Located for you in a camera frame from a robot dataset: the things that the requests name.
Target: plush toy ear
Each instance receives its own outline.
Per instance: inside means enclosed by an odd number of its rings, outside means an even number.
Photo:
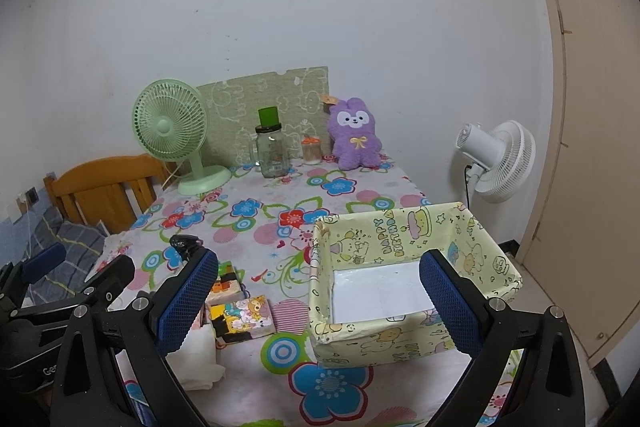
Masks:
[[[367,110],[367,105],[362,101],[361,98],[350,98],[349,100],[347,100],[347,105],[349,106],[349,109],[363,111]]]
[[[348,108],[347,103],[344,100],[340,100],[338,103],[329,106],[329,114],[337,114],[340,111],[347,110]]]

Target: beige door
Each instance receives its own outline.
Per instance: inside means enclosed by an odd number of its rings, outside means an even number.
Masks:
[[[564,308],[593,365],[640,311],[640,2],[557,3],[564,119],[555,126],[560,147],[557,156],[548,151],[550,190],[539,194],[542,217],[523,242],[523,262]]]

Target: bolt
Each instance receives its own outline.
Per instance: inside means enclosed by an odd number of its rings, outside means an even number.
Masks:
[[[149,299],[146,297],[138,297],[131,303],[131,307],[136,311],[141,311],[149,305]]]
[[[492,297],[489,299],[489,306],[491,306],[493,310],[501,312],[507,307],[507,304],[505,304],[505,302],[500,298]]]
[[[564,317],[564,311],[562,311],[560,306],[551,306],[551,308],[549,308],[549,313],[551,313],[556,319]]]
[[[74,310],[74,315],[78,318],[84,316],[84,314],[87,311],[87,307],[84,304],[80,304],[78,307],[76,307],[76,309]]]

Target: blue gripper pad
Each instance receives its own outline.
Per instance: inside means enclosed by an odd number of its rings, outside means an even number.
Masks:
[[[218,258],[207,251],[158,319],[156,347],[162,356],[180,349],[217,278]]]
[[[478,318],[429,252],[422,254],[419,272],[420,282],[430,296],[458,350],[472,358],[478,356],[482,349]]]
[[[66,259],[62,243],[54,243],[47,250],[22,263],[22,282],[35,284]]]

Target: wooden chair back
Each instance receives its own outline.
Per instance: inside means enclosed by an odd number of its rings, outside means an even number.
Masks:
[[[47,176],[44,185],[66,219],[92,226],[102,220],[110,233],[120,233],[136,220],[124,184],[145,212],[156,200],[151,178],[162,183],[167,176],[163,163],[149,155],[113,156],[79,165],[56,180]]]

